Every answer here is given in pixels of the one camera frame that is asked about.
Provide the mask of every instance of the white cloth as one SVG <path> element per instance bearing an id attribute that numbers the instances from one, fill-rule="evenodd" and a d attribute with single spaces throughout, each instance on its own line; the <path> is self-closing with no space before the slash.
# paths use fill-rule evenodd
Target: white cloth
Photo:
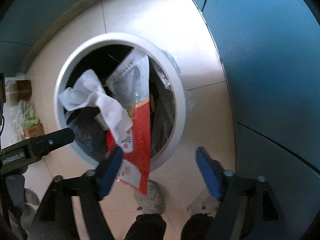
<path id="1" fill-rule="evenodd" d="M 73 111 L 86 106 L 99 107 L 100 113 L 108 125 L 117 144 L 127 137 L 132 120 L 120 103 L 106 95 L 101 82 L 92 69 L 85 71 L 73 88 L 67 88 L 58 95 L 63 107 Z"/>

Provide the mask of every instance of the screw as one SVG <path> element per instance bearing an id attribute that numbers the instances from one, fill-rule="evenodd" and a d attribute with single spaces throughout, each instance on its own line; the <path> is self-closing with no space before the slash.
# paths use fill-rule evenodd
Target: screw
<path id="1" fill-rule="evenodd" d="M 264 176 L 258 176 L 258 181 L 260 182 L 266 182 L 266 178 Z"/>
<path id="2" fill-rule="evenodd" d="M 85 175 L 86 175 L 87 177 L 93 176 L 94 174 L 96 174 L 96 171 L 95 171 L 95 170 L 88 170 L 88 171 L 85 173 Z"/>
<path id="3" fill-rule="evenodd" d="M 55 176 L 54 179 L 53 179 L 54 182 L 59 182 L 59 181 L 62 181 L 62 180 L 63 180 L 63 177 L 60 176 L 60 175 Z"/>
<path id="4" fill-rule="evenodd" d="M 232 177 L 233 174 L 234 174 L 234 172 L 231 171 L 231 170 L 224 170 L 224 171 L 223 171 L 223 174 L 224 174 L 225 176 Z"/>

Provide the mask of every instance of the plastic packaging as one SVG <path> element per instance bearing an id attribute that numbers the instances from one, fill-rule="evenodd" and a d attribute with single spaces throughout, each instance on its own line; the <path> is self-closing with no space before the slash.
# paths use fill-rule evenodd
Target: plastic packaging
<path id="1" fill-rule="evenodd" d="M 164 50 L 163 52 L 171 61 L 177 73 L 180 74 L 180 68 L 174 58 L 168 52 Z M 153 65 L 153 69 L 151 68 L 150 70 L 150 78 L 155 83 L 159 93 L 154 115 L 153 129 L 151 130 L 151 156 L 153 157 L 161 150 L 169 139 L 174 123 L 175 104 L 167 76 L 154 60 L 151 60 L 151 63 Z M 196 97 L 188 91 L 184 91 L 184 94 L 186 99 L 186 115 L 188 116 L 196 104 Z"/>
<path id="2" fill-rule="evenodd" d="M 35 118 L 32 106 L 21 100 L 17 106 L 13 105 L 12 110 L 16 111 L 13 123 L 15 125 L 15 134 L 17 141 L 24 140 L 24 130 L 39 123 L 39 119 Z"/>
<path id="3" fill-rule="evenodd" d="M 106 80 L 113 97 L 126 109 L 132 118 L 132 128 L 127 138 L 119 144 L 124 151 L 124 160 L 118 179 L 147 194 L 150 173 L 150 107 L 149 107 L 149 59 L 133 49 Z M 116 143 L 107 132 L 108 152 Z"/>
<path id="4" fill-rule="evenodd" d="M 176 72 L 180 75 L 181 71 L 180 68 L 178 66 L 178 64 L 176 63 L 176 61 L 174 60 L 174 58 L 172 57 L 172 55 L 165 51 L 162 50 L 162 52 L 167 56 L 167 58 L 170 60 L 171 64 L 173 65 L 174 69 L 176 70 Z M 153 68 L 156 71 L 159 79 L 161 80 L 162 84 L 164 85 L 164 87 L 170 91 L 171 90 L 171 86 L 170 86 L 170 82 L 167 78 L 167 76 L 165 75 L 165 73 L 163 72 L 162 68 L 154 61 L 152 60 L 152 64 L 153 64 Z M 190 114 L 190 112 L 192 111 L 192 108 L 195 106 L 195 104 L 197 103 L 197 98 L 189 91 L 184 91 L 184 95 L 186 98 L 186 115 L 188 116 L 188 114 Z"/>

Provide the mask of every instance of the dark clothing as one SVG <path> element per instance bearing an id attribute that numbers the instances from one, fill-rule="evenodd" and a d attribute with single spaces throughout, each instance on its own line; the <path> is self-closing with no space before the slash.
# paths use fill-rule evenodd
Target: dark clothing
<path id="1" fill-rule="evenodd" d="M 181 240 L 204 240 L 212 217 L 193 215 L 184 225 Z M 158 214 L 138 215 L 124 240 L 163 240 L 166 223 Z"/>

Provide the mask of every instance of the white floor tile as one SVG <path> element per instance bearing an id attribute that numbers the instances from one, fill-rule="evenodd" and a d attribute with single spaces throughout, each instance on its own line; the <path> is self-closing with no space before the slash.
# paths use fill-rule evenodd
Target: white floor tile
<path id="1" fill-rule="evenodd" d="M 110 194 L 100 201 L 102 209 L 136 212 L 138 205 L 133 198 L 134 189 L 122 182 L 115 182 Z"/>
<path id="2" fill-rule="evenodd" d="M 66 145 L 43 157 L 52 176 L 63 176 L 65 179 L 78 177 L 87 170 L 94 169 L 77 155 L 70 146 Z"/>
<path id="3" fill-rule="evenodd" d="M 164 234 L 164 240 L 179 240 L 180 234 L 177 234 L 176 231 L 173 229 L 173 226 L 172 226 L 171 221 L 169 220 L 167 214 L 163 214 L 162 218 L 167 224 L 167 228 L 166 228 L 165 234 Z"/>
<path id="4" fill-rule="evenodd" d="M 44 160 L 29 165 L 23 176 L 26 178 L 25 188 L 32 189 L 42 200 L 52 181 L 52 176 Z"/>
<path id="5" fill-rule="evenodd" d="M 26 79 L 31 81 L 32 96 L 30 104 L 35 111 L 35 117 L 40 120 L 43 125 L 44 133 L 49 133 L 48 125 L 46 122 L 44 104 L 41 97 L 41 79 L 38 61 L 35 60 L 26 73 Z"/>
<path id="6" fill-rule="evenodd" d="M 130 226 L 140 212 L 103 210 L 103 215 L 116 240 L 123 240 Z"/>
<path id="7" fill-rule="evenodd" d="M 235 168 L 235 141 L 230 100 L 225 82 L 191 90 L 197 106 L 187 118 L 181 141 L 171 158 L 150 174 L 160 184 L 166 199 L 166 214 L 176 232 L 181 232 L 186 212 L 205 188 L 196 165 L 195 150 L 204 146 L 225 169 Z"/>
<path id="8" fill-rule="evenodd" d="M 103 9 L 107 32 L 134 34 L 169 52 L 186 90 L 225 80 L 213 40 L 192 0 L 104 0 Z"/>
<path id="9" fill-rule="evenodd" d="M 73 213 L 75 215 L 76 225 L 80 240 L 89 240 L 87 229 L 85 228 L 85 223 L 82 215 L 82 210 L 80 207 L 79 197 L 72 197 L 73 203 Z"/>
<path id="10" fill-rule="evenodd" d="M 30 72 L 36 68 L 34 65 L 39 66 L 41 100 L 49 132 L 57 129 L 53 113 L 53 91 L 64 62 L 83 42 L 103 33 L 105 33 L 105 26 L 102 3 L 99 2 L 77 16 L 56 34 L 31 65 Z"/>

